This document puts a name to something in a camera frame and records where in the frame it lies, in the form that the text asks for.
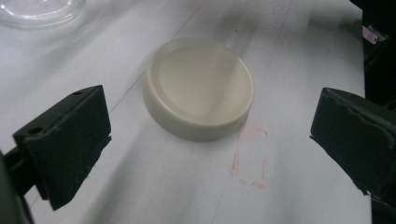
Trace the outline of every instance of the round lid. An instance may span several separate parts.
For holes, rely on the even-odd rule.
[[[219,43],[196,37],[159,48],[144,86],[151,116],[169,132],[198,141],[237,129],[253,95],[253,80],[242,60]]]

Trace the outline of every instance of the small label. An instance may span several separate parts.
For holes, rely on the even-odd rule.
[[[362,26],[363,28],[363,37],[367,41],[369,41],[372,44],[376,44],[376,41],[378,40],[378,36],[376,36],[373,32],[371,32],[369,29],[366,27]]]

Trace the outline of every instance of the table surface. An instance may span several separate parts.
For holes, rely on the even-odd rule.
[[[74,200],[36,223],[371,223],[370,199],[310,140],[323,87],[364,94],[361,11],[347,0],[88,0],[48,30],[0,26],[0,148],[67,94],[104,85],[111,143]],[[149,115],[152,52],[200,36],[249,68],[255,101],[219,141],[178,138]]]

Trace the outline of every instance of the white surface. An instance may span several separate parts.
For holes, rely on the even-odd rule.
[[[253,103],[252,77],[231,50],[197,37],[178,38],[152,56],[143,98],[166,130],[195,140],[217,140],[246,121]]]
[[[0,27],[0,148],[70,92],[103,84],[113,141],[75,199],[36,223],[371,223],[370,200],[309,139],[323,87],[363,95],[361,12],[346,0],[97,0],[64,26]],[[162,129],[142,99],[156,48],[202,36],[256,82],[247,124],[211,143]]]

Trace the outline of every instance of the clear glass container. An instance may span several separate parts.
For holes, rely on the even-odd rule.
[[[75,18],[85,0],[0,0],[0,22],[13,27],[39,29]]]

